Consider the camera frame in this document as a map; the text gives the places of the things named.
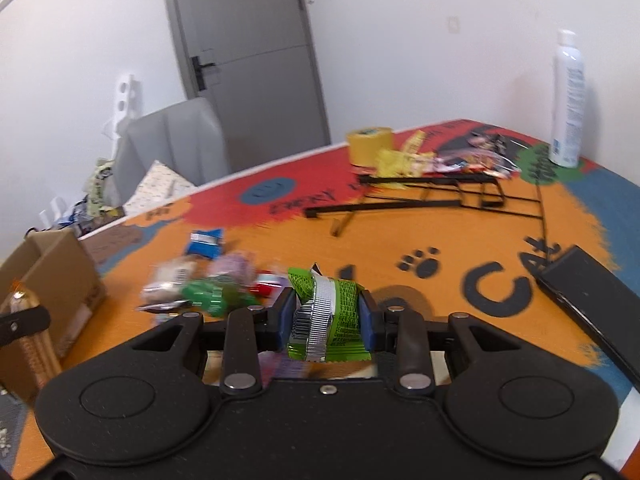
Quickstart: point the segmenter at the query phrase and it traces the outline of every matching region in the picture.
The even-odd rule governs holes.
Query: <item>gray door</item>
[[[302,0],[177,0],[188,56],[243,170],[328,143]]]

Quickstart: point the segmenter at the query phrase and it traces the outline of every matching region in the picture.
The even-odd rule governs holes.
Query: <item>blue snack package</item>
[[[222,254],[222,229],[213,231],[194,231],[185,254],[198,254],[210,260],[215,260]]]

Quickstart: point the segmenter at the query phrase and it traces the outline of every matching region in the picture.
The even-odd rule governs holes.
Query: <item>blue oval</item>
[[[266,204],[288,195],[295,187],[296,181],[292,178],[272,178],[251,186],[240,195],[240,202],[247,205]]]

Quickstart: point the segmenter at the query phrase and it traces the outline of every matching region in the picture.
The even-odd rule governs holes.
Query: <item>black rectangular object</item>
[[[578,246],[536,281],[640,390],[640,298]]]

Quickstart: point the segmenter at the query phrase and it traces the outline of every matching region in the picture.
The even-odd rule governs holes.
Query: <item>yellow tape roll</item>
[[[394,131],[391,128],[355,130],[347,134],[347,142],[351,164],[372,168],[379,150],[394,148]]]

